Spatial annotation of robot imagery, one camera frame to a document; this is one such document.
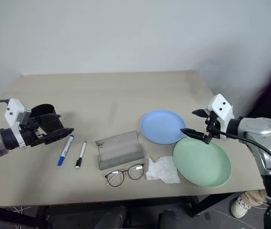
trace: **table leg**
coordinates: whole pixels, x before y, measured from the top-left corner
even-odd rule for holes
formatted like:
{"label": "table leg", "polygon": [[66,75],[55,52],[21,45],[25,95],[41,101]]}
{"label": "table leg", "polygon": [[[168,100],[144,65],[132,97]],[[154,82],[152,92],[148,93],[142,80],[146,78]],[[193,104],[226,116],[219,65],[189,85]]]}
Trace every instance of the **table leg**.
{"label": "table leg", "polygon": [[211,210],[216,204],[219,204],[227,199],[232,199],[240,195],[240,192],[213,194],[207,196],[204,200],[198,200],[198,197],[191,197],[191,210],[190,215],[192,217],[199,216],[205,212]]}
{"label": "table leg", "polygon": [[47,221],[0,208],[0,220],[24,226],[47,229]]}
{"label": "table leg", "polygon": [[49,206],[40,206],[38,207],[38,211],[36,213],[36,218],[40,220],[48,220],[48,216],[46,214],[46,210],[48,209]]}

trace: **green plate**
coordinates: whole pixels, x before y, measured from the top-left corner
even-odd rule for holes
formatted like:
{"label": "green plate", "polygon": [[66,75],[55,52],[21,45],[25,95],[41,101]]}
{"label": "green plate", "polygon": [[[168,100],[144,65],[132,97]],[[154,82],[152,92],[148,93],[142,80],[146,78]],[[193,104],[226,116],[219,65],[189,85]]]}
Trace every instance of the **green plate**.
{"label": "green plate", "polygon": [[173,150],[174,164],[179,172],[201,187],[219,187],[231,177],[231,161],[217,144],[209,145],[186,137]]}

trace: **white tissue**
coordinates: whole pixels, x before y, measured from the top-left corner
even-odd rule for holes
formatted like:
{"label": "white tissue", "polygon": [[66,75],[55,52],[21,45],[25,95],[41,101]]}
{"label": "white tissue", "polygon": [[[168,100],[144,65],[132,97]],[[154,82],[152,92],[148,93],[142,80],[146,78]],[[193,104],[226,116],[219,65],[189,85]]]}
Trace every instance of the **white tissue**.
{"label": "white tissue", "polygon": [[160,179],[166,184],[180,183],[178,171],[173,162],[173,156],[162,156],[155,162],[149,157],[147,180]]}

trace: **person's foot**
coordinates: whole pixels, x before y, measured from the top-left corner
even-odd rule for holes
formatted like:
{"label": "person's foot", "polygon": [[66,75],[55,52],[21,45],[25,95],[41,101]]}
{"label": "person's foot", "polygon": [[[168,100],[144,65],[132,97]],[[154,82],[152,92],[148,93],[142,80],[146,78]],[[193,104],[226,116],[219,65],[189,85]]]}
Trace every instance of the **person's foot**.
{"label": "person's foot", "polygon": [[231,214],[235,218],[240,219],[248,212],[249,209],[251,209],[251,206],[244,203],[241,197],[238,197],[231,205]]}

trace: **eyeglasses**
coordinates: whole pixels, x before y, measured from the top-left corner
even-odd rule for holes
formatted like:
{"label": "eyeglasses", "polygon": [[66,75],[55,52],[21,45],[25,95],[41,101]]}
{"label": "eyeglasses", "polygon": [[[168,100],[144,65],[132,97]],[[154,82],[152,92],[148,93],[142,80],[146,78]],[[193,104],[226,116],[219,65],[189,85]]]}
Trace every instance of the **eyeglasses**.
{"label": "eyeglasses", "polygon": [[108,184],[117,187],[124,182],[124,172],[128,172],[128,176],[132,180],[138,180],[144,175],[144,164],[136,164],[125,170],[116,170],[105,175]]}

